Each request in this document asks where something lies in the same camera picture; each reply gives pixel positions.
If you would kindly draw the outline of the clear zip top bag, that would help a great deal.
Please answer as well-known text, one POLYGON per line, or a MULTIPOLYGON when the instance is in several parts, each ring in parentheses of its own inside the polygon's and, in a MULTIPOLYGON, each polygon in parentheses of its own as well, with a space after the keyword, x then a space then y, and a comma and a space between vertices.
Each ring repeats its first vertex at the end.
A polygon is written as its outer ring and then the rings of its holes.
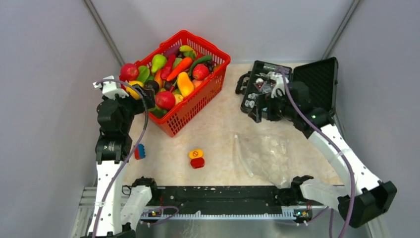
POLYGON ((289 188, 290 142, 278 135, 235 134, 233 153, 250 177, 264 179, 277 188, 289 188))

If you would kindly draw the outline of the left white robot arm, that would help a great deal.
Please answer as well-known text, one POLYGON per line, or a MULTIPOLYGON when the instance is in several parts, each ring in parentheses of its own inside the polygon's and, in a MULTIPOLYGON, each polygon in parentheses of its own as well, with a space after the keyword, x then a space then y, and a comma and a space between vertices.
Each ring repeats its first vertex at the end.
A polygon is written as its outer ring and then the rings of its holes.
POLYGON ((150 185, 135 185, 125 204, 122 203, 123 177, 129 159, 145 134, 133 142, 129 132, 135 115, 145 114, 156 104, 153 89, 142 89, 108 76, 93 84, 100 89, 103 101, 97 106, 100 125, 96 153, 97 188, 92 222, 87 238, 134 238, 135 229, 146 205, 158 201, 159 192, 150 185))

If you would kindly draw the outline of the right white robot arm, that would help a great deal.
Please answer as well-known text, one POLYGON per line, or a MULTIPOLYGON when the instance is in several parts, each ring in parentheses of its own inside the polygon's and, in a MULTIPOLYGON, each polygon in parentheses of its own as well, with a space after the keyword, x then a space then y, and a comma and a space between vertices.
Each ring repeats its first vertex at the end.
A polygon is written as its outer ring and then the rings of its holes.
POLYGON ((340 135, 330 112, 311 99, 303 82, 280 84, 272 92, 255 96, 249 117, 261 122, 288 119, 315 145, 342 179, 343 188, 327 185, 312 176, 298 177, 290 197, 296 204, 320 202, 337 211, 345 225, 359 228, 386 213, 396 194, 391 181, 383 181, 370 171, 340 135))

